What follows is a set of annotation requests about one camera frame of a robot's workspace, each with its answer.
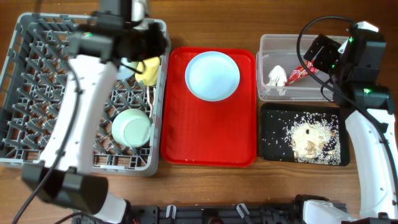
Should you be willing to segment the light blue plate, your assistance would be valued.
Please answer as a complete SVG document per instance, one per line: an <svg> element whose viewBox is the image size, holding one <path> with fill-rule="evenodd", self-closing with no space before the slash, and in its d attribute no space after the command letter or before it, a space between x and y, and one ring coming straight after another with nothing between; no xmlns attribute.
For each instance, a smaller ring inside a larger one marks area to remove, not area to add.
<svg viewBox="0 0 398 224"><path fill-rule="evenodd" d="M217 51L194 56L185 69L185 83L190 92L204 101L222 101L229 98L240 84L237 63Z"/></svg>

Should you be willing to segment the light blue bowl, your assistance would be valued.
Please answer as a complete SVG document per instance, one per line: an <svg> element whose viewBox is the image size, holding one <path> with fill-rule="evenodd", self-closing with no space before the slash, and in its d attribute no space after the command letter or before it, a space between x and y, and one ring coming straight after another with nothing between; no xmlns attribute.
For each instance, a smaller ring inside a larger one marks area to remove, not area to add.
<svg viewBox="0 0 398 224"><path fill-rule="evenodd" d="M121 60L121 65L119 67L119 73L118 73L118 80L124 80L127 79L135 74L134 71L132 71L129 68L126 68L125 65L128 67L136 69L138 66L139 62L128 62L125 58Z"/></svg>

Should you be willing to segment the mint green bowl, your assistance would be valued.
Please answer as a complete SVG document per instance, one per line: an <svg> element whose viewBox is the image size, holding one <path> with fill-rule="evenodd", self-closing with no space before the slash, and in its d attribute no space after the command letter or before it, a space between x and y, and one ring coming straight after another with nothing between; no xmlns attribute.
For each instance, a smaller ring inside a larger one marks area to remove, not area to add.
<svg viewBox="0 0 398 224"><path fill-rule="evenodd" d="M141 147L150 139L150 119L139 109L125 110L115 117L111 134L114 140L123 146Z"/></svg>

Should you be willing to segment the red candy wrapper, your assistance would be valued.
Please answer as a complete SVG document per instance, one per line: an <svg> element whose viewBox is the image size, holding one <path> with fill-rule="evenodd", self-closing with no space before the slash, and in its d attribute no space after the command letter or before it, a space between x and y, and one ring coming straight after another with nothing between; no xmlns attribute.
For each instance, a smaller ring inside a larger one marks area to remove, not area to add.
<svg viewBox="0 0 398 224"><path fill-rule="evenodd" d="M305 61L305 65L313 74L316 74L318 72L318 69L313 66L313 60ZM294 82L299 81L300 79L307 76L308 72L306 71L306 69L304 69L302 65L300 65L292 71L290 77L287 79L285 86L290 86Z"/></svg>

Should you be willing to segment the white plastic spoon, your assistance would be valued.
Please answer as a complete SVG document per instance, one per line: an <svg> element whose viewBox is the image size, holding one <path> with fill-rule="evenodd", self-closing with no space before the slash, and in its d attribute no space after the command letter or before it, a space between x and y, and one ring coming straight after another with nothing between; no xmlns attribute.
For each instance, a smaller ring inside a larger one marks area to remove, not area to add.
<svg viewBox="0 0 398 224"><path fill-rule="evenodd" d="M153 122L153 119L155 118L155 115L154 115L154 113L155 113L155 98L156 98L156 92L157 92L157 90L156 90L156 87L153 87L153 90L152 90L152 93L153 93L153 100L152 100L152 110L151 110L151 120L152 120L152 122Z"/></svg>

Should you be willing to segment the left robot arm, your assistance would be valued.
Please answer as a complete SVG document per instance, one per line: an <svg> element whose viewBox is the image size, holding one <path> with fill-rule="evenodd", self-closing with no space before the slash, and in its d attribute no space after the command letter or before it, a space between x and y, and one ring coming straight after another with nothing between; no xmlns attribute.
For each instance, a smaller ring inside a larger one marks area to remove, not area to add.
<svg viewBox="0 0 398 224"><path fill-rule="evenodd" d="M130 223L131 204L92 175L95 135L121 60L142 61L166 53L168 39L157 22L146 28L80 25L69 37L67 85L50 139L36 164L22 168L32 197L104 223Z"/></svg>

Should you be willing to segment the white tissue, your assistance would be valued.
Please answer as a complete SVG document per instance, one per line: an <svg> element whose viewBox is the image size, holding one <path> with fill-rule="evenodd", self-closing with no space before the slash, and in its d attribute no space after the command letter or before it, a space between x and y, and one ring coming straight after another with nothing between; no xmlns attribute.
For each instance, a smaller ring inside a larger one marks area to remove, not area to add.
<svg viewBox="0 0 398 224"><path fill-rule="evenodd" d="M285 86L287 82L287 75L285 70L280 66L276 65L269 73L269 82L267 86Z"/></svg>

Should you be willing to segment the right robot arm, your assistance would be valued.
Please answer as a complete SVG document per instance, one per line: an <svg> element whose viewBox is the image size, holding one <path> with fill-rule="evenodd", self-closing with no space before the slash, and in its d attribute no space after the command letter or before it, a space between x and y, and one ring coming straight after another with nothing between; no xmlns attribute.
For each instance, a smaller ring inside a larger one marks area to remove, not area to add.
<svg viewBox="0 0 398 224"><path fill-rule="evenodd" d="M322 88L329 89L336 105L350 110L345 127L351 138L360 181L361 208L358 223L397 223L397 144L391 91L377 78L386 49L377 27L351 19L349 37L339 44L325 35L314 39L307 52L300 52L309 22L299 33L296 54L305 71L306 61L328 74L322 81L308 74Z"/></svg>

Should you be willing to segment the yellow plastic cup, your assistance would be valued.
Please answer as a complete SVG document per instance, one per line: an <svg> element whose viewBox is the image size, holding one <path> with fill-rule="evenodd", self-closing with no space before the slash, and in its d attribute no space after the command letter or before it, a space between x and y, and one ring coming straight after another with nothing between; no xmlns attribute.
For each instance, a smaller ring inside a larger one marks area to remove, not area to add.
<svg viewBox="0 0 398 224"><path fill-rule="evenodd" d="M153 86L157 83L157 75L160 66L160 58L152 57L139 62L136 70L140 73L135 74L138 82L143 82L145 86Z"/></svg>

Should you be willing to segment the white plastic fork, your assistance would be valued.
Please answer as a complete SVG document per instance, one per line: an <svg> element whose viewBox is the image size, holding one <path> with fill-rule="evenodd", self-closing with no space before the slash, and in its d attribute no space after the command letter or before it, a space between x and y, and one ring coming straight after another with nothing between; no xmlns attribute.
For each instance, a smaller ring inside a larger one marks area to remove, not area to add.
<svg viewBox="0 0 398 224"><path fill-rule="evenodd" d="M146 86L146 95L147 95L147 104L150 108L150 112L149 112L149 119L152 120L152 116L153 116L153 104L150 100L150 86Z"/></svg>

